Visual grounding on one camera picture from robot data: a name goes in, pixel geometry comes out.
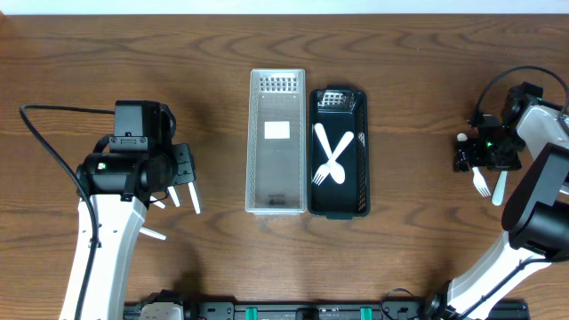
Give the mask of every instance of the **tray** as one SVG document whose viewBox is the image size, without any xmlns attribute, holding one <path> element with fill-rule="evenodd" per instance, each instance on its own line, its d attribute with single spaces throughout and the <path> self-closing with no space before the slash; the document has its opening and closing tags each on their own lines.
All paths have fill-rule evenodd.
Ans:
<svg viewBox="0 0 569 320">
<path fill-rule="evenodd" d="M 367 137 L 367 98 L 348 86 L 328 86 L 310 94 L 309 132 L 309 210 L 328 219 L 349 220 L 364 217 L 370 211 L 369 144 Z M 343 134 L 354 139 L 336 160 L 344 167 L 346 179 L 337 184 L 331 176 L 317 186 L 314 174 L 328 157 L 314 133 L 314 124 L 324 126 L 334 151 Z"/>
<path fill-rule="evenodd" d="M 306 87 L 302 69 L 254 69 L 245 210 L 306 211 Z"/>
</svg>

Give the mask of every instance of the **white wall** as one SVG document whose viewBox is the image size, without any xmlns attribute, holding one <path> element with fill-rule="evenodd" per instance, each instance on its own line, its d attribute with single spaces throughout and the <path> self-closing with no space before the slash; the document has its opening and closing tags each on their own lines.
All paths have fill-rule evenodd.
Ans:
<svg viewBox="0 0 569 320">
<path fill-rule="evenodd" d="M 0 0 L 4 14 L 569 13 L 569 0 Z"/>
</svg>

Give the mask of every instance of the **table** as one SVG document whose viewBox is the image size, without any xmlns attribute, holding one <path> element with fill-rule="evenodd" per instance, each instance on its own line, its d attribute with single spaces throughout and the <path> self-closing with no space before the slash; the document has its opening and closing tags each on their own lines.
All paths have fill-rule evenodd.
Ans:
<svg viewBox="0 0 569 320">
<path fill-rule="evenodd" d="M 77 234 L 74 185 L 20 120 L 24 103 L 112 109 L 157 100 L 178 120 L 174 142 L 196 161 L 203 213 L 152 207 L 127 300 L 161 289 L 239 301 L 378 300 L 395 287 L 419 296 L 465 272 L 501 231 L 503 207 L 452 172 L 453 140 L 484 86 L 534 64 L 569 80 L 569 17 L 484 15 L 67 16 L 0 22 L 0 318 L 55 318 Z M 307 92 L 352 84 L 367 92 L 372 211 L 333 221 L 244 212 L 249 75 L 304 68 Z M 562 101 L 546 75 L 523 71 L 485 102 L 527 80 Z M 36 112 L 32 120 L 71 167 L 109 116 Z M 507 196 L 524 170 L 509 175 Z M 485 171 L 491 188 L 498 175 Z M 536 319 L 569 313 L 569 267 L 556 265 L 509 296 Z"/>
</svg>

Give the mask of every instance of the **fork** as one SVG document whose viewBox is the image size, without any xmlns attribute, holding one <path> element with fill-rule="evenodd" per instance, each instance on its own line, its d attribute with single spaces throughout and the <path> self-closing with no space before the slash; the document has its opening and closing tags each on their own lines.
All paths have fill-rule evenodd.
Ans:
<svg viewBox="0 0 569 320">
<path fill-rule="evenodd" d="M 330 174 L 330 170 L 332 169 L 330 163 L 336 161 L 338 156 L 340 156 L 340 154 L 344 151 L 344 149 L 348 146 L 348 144 L 352 141 L 352 139 L 354 139 L 353 132 L 344 133 L 344 135 L 340 139 L 340 142 L 338 142 L 338 146 L 336 146 L 336 149 L 334 150 L 334 152 L 332 152 L 332 155 L 328 159 L 328 162 L 320 165 L 320 167 L 318 168 L 317 173 L 314 175 L 312 183 L 316 184 L 317 186 L 320 186 L 322 181 L 324 181 L 324 179 L 326 179 L 328 174 Z"/>
<path fill-rule="evenodd" d="M 490 189 L 486 185 L 486 180 L 484 179 L 482 173 L 480 173 L 478 167 L 472 167 L 472 172 L 474 173 L 474 178 L 472 179 L 472 182 L 474 183 L 474 187 L 476 187 L 478 192 L 480 192 L 480 195 L 482 195 L 482 197 L 491 196 L 492 194 L 490 193 Z"/>
</svg>

